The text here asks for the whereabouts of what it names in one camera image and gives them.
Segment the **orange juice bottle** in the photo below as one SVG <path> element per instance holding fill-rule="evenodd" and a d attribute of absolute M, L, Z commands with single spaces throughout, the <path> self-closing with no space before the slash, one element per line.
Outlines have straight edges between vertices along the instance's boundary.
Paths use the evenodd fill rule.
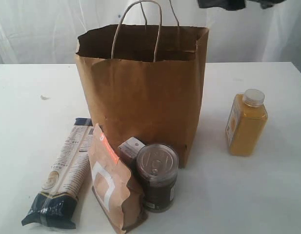
<path fill-rule="evenodd" d="M 225 131 L 232 155 L 252 154 L 267 121 L 264 98 L 264 93 L 257 89 L 235 96 Z"/>

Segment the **metal can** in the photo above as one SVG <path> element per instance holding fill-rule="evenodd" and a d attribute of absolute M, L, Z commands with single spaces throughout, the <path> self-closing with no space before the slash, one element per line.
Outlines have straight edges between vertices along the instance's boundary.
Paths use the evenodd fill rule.
<path fill-rule="evenodd" d="M 179 157 L 169 146 L 150 144 L 137 156 L 137 171 L 144 189 L 143 205 L 152 212 L 168 210 L 173 202 Z"/>

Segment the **white table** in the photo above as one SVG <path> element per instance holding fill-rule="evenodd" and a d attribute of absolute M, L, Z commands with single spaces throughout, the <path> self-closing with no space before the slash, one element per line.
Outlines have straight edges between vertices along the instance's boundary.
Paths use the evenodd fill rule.
<path fill-rule="evenodd" d="M 251 157 L 230 156 L 224 129 L 234 95 L 248 88 L 265 93 L 269 119 Z M 89 113 L 74 64 L 0 65 L 0 233 L 51 231 L 20 222 L 76 117 Z M 113 234 L 90 183 L 74 233 Z M 131 233 L 301 234 L 301 74 L 291 63 L 207 64 L 200 122 L 174 205 Z"/>

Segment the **brown paper bag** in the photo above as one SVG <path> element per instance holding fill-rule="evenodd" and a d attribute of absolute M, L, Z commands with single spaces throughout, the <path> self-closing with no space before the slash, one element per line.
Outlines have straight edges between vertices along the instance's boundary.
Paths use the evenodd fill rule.
<path fill-rule="evenodd" d="M 98 124 L 89 150 L 93 192 L 112 227 L 119 234 L 146 219 L 143 191 L 128 167 L 110 147 Z"/>
<path fill-rule="evenodd" d="M 130 137 L 165 143 L 184 167 L 199 121 L 208 29 L 122 25 L 142 1 L 151 0 L 130 5 L 119 25 L 78 37 L 80 79 L 93 124 L 114 149 Z"/>

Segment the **can lid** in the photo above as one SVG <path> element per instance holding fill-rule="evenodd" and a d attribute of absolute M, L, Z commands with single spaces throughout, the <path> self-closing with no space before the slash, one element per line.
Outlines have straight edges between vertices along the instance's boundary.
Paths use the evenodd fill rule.
<path fill-rule="evenodd" d="M 265 95 L 257 89 L 247 89 L 242 97 L 242 101 L 251 107 L 259 107 L 264 102 Z"/>
<path fill-rule="evenodd" d="M 150 144 L 144 146 L 137 156 L 139 174 L 150 182 L 166 182 L 177 176 L 179 157 L 169 146 Z"/>

